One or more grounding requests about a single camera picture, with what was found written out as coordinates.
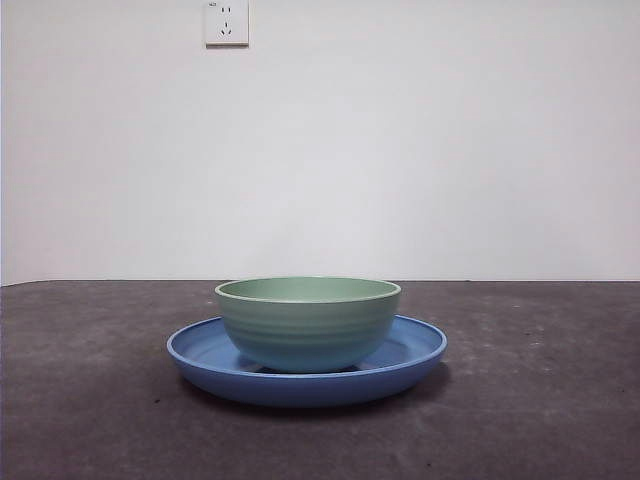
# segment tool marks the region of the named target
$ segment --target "outlet cover plate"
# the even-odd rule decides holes
[[[249,45],[249,0],[210,1],[204,6],[204,43]]]

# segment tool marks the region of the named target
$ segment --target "outlet socket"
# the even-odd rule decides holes
[[[204,6],[204,43],[249,45],[249,0],[211,1]]]

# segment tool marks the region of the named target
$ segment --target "ribbed bowl exterior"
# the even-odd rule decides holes
[[[333,372],[375,351],[400,292],[335,303],[280,303],[218,295],[224,327],[243,354],[282,372]]]

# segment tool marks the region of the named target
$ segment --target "bowl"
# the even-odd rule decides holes
[[[245,356],[288,373],[334,372],[384,341],[400,287],[343,277],[238,280],[215,289],[224,327]]]

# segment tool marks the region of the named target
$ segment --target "white wall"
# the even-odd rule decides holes
[[[3,280],[640,280],[640,2],[3,2]]]

